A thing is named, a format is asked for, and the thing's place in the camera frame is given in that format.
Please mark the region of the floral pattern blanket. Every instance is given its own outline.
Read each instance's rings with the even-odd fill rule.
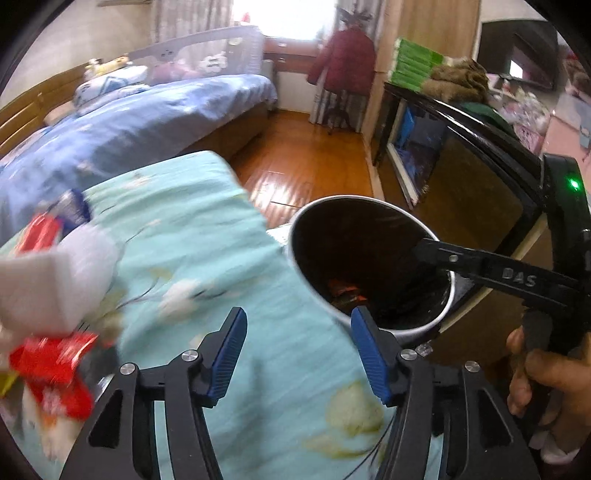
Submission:
[[[355,346],[316,306],[228,164],[211,152],[174,158],[92,187],[94,222],[122,247],[111,290],[87,320],[116,339],[121,362],[168,363],[218,330],[233,306],[248,334],[226,397],[205,411],[226,480],[372,478],[392,412],[371,394]],[[0,252],[14,246],[15,239]],[[38,433],[14,433],[46,480],[59,461]],[[157,406],[163,480],[172,480]],[[428,478],[436,478],[433,442]]]

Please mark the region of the human hand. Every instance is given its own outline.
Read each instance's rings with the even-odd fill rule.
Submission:
[[[559,390],[562,402],[550,405],[540,424],[555,421],[550,431],[565,453],[580,448],[591,433],[591,333],[583,339],[579,358],[541,350],[526,354],[522,327],[511,332],[507,347],[514,356],[509,411],[516,416],[524,414],[532,396],[530,379]]]

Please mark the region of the blue gripper pad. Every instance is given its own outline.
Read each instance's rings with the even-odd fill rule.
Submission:
[[[206,394],[213,404],[216,404],[228,391],[228,385],[232,379],[238,356],[246,338],[247,324],[244,310],[240,307],[234,307],[220,331],[215,332],[213,335],[209,334],[216,340],[221,340],[221,345],[218,343],[217,355],[210,367],[209,388]],[[203,339],[202,345],[207,343],[206,339],[207,337]]]
[[[359,350],[359,356],[368,377],[374,395],[386,406],[391,405],[394,395],[389,387],[388,372],[390,362],[387,362],[378,346],[381,332],[365,307],[358,307],[351,314],[351,330],[353,340]]]

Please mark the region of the red jacket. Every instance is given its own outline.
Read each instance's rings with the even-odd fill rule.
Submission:
[[[374,42],[359,27],[350,27],[336,32],[322,49],[310,69],[308,82],[316,85],[326,67],[326,90],[369,96],[374,65]]]

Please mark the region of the wooden headboard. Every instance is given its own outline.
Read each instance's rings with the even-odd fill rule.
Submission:
[[[0,110],[0,158],[34,131],[55,107],[72,100],[83,83],[84,65],[58,73],[20,94]]]

